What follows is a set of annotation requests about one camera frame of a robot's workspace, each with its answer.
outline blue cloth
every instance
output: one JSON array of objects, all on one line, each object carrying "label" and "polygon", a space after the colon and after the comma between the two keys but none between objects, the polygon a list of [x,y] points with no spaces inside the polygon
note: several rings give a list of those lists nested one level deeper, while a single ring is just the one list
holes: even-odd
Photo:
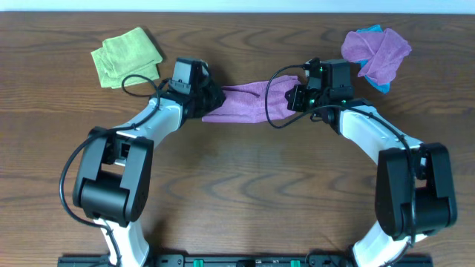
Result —
[{"label": "blue cloth", "polygon": [[[366,28],[366,29],[360,29],[360,30],[357,30],[356,31],[357,33],[367,33],[367,32],[377,32],[377,33],[382,33],[383,32],[383,29],[381,29],[381,26],[379,24],[377,25],[373,25],[369,28]],[[366,63],[368,63],[367,60],[361,60],[360,62],[358,62],[361,67],[364,67],[366,65]],[[382,92],[382,93],[387,93],[389,92],[389,90],[391,89],[391,86],[390,86],[390,83],[386,84],[386,85],[377,85],[375,82],[371,81],[370,78],[368,78],[367,76],[365,76],[364,78],[366,78],[366,80],[376,89],[378,89],[378,91]]]}]

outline table surface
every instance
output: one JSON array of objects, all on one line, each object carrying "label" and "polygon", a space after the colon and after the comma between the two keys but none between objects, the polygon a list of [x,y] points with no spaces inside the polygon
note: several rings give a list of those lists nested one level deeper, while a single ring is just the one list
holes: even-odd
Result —
[{"label": "table surface", "polygon": [[[239,85],[315,56],[341,58],[347,32],[373,24],[393,28],[413,51],[386,95],[353,66],[357,96],[406,134],[451,153],[458,222],[413,252],[430,253],[436,266],[475,266],[475,17],[192,13],[0,15],[0,266],[54,266],[63,254],[108,251],[99,230],[73,221],[58,197],[60,171],[87,132],[145,106],[100,87],[90,52],[104,39],[143,27],[165,57],[163,77],[176,57],[193,56],[222,85]],[[65,184],[70,203],[78,164]],[[277,131],[266,122],[190,120],[154,152],[142,223],[158,250],[344,250],[376,220],[375,182],[374,163],[328,125],[302,119]]]}]

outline folded green cloth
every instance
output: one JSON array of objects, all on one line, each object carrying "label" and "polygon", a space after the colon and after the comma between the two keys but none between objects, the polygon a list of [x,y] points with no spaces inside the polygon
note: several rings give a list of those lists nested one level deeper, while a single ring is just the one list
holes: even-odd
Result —
[{"label": "folded green cloth", "polygon": [[[163,59],[142,28],[106,39],[102,47],[91,52],[102,88],[120,88],[122,80],[130,74],[139,74],[151,80],[158,79],[156,64]],[[146,82],[130,78],[125,85]]]}]

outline purple cloth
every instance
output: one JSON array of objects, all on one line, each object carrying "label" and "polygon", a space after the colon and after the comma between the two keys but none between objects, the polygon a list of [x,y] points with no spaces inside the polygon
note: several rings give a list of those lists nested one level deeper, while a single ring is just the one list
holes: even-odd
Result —
[{"label": "purple cloth", "polygon": [[[272,120],[285,119],[294,111],[287,109],[285,92],[299,85],[297,76],[284,75],[275,78],[269,88],[268,108]],[[226,100],[223,105],[203,117],[204,122],[257,123],[267,120],[264,97],[267,82],[247,85],[224,86]]]},{"label": "purple cloth", "polygon": [[341,55],[349,62],[367,60],[358,77],[366,76],[377,85],[385,85],[396,78],[396,70],[411,50],[397,32],[386,29],[383,33],[349,32],[341,46]]}]

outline white background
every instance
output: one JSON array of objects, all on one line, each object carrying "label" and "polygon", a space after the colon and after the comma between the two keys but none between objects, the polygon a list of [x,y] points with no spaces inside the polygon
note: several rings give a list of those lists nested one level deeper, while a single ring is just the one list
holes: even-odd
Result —
[{"label": "white background", "polygon": [[0,0],[0,10],[475,14],[475,0]]}]

